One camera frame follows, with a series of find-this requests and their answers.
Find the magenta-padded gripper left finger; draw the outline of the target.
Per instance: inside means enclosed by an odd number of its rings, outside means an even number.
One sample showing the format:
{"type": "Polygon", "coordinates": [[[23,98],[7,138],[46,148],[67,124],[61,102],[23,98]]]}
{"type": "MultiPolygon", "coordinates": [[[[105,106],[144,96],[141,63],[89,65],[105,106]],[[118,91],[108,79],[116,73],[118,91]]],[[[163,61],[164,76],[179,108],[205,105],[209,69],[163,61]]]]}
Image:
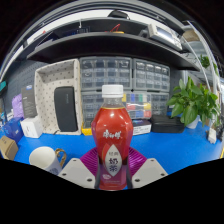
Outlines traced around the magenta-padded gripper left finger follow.
{"type": "Polygon", "coordinates": [[[72,158],[59,176],[83,188],[98,189],[99,171],[97,149],[93,148],[80,159],[72,158]]]}

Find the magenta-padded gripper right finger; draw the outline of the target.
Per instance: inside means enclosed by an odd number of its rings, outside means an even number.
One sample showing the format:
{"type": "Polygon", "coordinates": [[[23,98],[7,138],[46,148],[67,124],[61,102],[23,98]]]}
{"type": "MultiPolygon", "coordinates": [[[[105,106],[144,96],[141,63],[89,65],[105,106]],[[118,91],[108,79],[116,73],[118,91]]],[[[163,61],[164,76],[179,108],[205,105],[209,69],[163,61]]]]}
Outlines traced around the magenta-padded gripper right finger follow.
{"type": "Polygon", "coordinates": [[[167,172],[155,158],[147,159],[136,149],[129,149],[127,165],[128,189],[141,188],[165,176],[167,176],[167,172]]]}

